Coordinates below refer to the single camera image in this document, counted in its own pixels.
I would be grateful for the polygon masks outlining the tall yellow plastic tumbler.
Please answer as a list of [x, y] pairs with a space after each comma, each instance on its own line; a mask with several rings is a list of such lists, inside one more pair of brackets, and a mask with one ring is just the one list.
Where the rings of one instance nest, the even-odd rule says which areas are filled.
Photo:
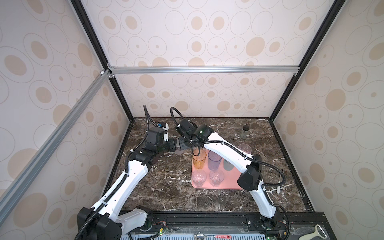
[[193, 149], [193, 165], [195, 169], [202, 169], [207, 158], [207, 152], [204, 148]]

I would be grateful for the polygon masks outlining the tall blue frosted tumbler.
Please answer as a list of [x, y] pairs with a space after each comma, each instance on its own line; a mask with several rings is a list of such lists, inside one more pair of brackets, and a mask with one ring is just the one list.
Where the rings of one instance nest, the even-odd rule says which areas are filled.
[[208, 168], [210, 170], [218, 169], [222, 161], [222, 157], [213, 151], [208, 152]]

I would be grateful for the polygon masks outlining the tall teal textured tumbler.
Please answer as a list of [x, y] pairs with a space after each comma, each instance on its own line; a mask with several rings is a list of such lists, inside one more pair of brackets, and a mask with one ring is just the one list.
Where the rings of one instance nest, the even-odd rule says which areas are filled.
[[234, 168], [234, 166], [226, 159], [224, 159], [223, 167], [224, 167], [224, 170], [228, 172]]

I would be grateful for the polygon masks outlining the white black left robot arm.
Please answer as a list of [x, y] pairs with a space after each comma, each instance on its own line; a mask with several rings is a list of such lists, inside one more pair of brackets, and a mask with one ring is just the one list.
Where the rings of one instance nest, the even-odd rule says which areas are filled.
[[111, 188], [91, 207], [77, 215], [77, 240], [119, 240], [128, 232], [149, 223], [150, 210], [137, 207], [120, 215], [137, 184], [165, 153], [176, 150], [177, 139], [168, 137], [168, 124], [161, 122], [146, 131], [146, 136], [126, 159], [126, 168]]

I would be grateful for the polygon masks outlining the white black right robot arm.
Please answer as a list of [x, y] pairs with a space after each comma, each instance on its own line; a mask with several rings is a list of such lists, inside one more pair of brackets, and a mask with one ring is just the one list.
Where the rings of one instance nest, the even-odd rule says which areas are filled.
[[250, 192], [263, 217], [271, 220], [274, 218], [276, 207], [266, 192], [260, 170], [262, 162], [259, 159], [230, 144], [208, 126], [197, 127], [195, 124], [190, 123], [187, 123], [186, 126], [178, 124], [176, 131], [182, 136], [187, 145], [192, 147], [203, 146], [203, 148], [218, 154], [238, 169], [241, 173], [237, 180], [238, 185]]

